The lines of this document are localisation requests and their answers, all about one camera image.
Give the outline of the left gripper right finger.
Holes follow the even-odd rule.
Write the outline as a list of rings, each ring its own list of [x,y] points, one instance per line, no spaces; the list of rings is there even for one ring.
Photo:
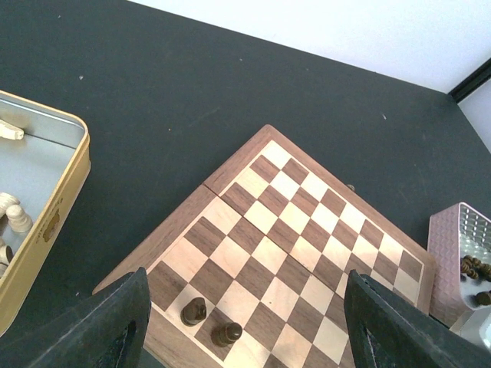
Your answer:
[[[489,367],[464,340],[366,274],[350,271],[344,313],[356,367]]]

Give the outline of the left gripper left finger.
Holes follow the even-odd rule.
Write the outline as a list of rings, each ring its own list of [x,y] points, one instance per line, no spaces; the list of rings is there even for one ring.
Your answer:
[[[138,268],[27,335],[1,339],[2,367],[136,367],[150,320]]]

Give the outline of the dark chess piece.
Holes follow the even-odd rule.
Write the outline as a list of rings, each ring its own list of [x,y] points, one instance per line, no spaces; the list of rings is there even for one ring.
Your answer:
[[[196,326],[206,319],[207,308],[203,297],[193,298],[182,310],[181,321],[188,327]]]
[[[242,336],[242,326],[231,322],[218,326],[212,332],[212,342],[218,347],[227,347],[234,344]]]

